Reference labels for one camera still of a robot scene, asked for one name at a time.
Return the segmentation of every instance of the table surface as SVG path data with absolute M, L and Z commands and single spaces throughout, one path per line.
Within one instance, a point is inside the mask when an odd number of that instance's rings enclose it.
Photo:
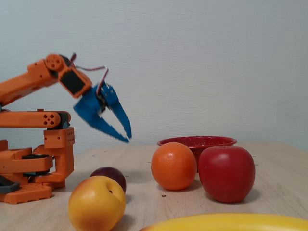
M 51 199 L 18 205 L 0 203 L 1 231 L 73 231 L 67 203 L 72 190 L 102 166 L 120 169 L 127 180 L 127 206 L 113 231 L 137 231 L 145 226 L 193 214 L 245 212 L 282 214 L 308 219 L 308 153 L 279 142 L 238 143 L 256 164 L 256 180 L 246 199 L 222 204 L 209 199 L 198 176 L 181 192 L 166 192 L 151 175 L 157 146 L 91 149 L 75 157 L 75 171 L 66 188 Z

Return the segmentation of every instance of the robotic arm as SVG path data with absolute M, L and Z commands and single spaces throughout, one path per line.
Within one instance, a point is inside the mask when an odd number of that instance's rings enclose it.
M 0 110 L 2 110 L 2 107 L 34 91 L 60 82 L 74 98 L 81 97 L 74 106 L 74 110 L 85 122 L 116 139 L 129 142 L 128 138 L 131 138 L 130 121 L 119 102 L 115 90 L 104 80 L 99 86 L 93 87 L 91 80 L 75 67 L 72 59 L 70 60 L 58 54 L 50 54 L 46 59 L 41 59 L 29 65 L 27 69 L 26 73 L 0 83 Z M 100 114 L 106 108 L 114 112 L 124 127 L 128 138 L 122 136 L 100 117 Z M 1 114 L 6 118 L 9 116 L 5 113 Z M 16 128 L 27 126 L 25 124 L 17 126 L 12 121 L 5 119 L 0 122 L 0 127 Z

